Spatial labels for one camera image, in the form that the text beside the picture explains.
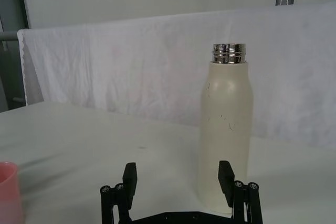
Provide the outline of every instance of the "white cloth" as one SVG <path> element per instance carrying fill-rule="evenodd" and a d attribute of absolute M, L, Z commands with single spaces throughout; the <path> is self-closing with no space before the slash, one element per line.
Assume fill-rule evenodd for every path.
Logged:
<path fill-rule="evenodd" d="M 26 100 L 197 125 L 212 44 L 246 43 L 253 134 L 336 145 L 336 4 L 21 30 Z"/>

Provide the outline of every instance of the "cream bottle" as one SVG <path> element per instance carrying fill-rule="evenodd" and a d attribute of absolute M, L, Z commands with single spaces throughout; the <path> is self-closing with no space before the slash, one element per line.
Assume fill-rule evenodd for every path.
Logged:
<path fill-rule="evenodd" d="M 210 210 L 230 213 L 218 182 L 220 160 L 230 162 L 236 180 L 246 182 L 253 93 L 245 44 L 215 44 L 202 89 L 198 195 Z"/>

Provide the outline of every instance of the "white sheet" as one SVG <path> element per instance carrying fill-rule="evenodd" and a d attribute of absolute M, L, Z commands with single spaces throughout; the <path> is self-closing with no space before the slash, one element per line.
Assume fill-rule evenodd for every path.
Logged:
<path fill-rule="evenodd" d="M 253 134 L 336 146 L 336 4 L 21 30 L 26 100 L 197 125 L 220 42 L 247 44 Z"/>

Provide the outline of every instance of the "pink cup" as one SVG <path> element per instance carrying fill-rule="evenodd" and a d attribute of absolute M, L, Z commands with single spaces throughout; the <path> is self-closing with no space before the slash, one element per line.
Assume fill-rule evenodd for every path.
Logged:
<path fill-rule="evenodd" d="M 17 165 L 0 162 L 0 223 L 23 224 Z"/>

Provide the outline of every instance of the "white water bottle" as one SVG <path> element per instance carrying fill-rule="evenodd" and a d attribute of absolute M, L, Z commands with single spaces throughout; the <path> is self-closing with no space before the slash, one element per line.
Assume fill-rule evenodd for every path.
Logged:
<path fill-rule="evenodd" d="M 245 44 L 215 44 L 202 90 L 198 194 L 210 210 L 230 213 L 218 182 L 220 160 L 230 162 L 235 179 L 246 181 L 253 93 Z"/>

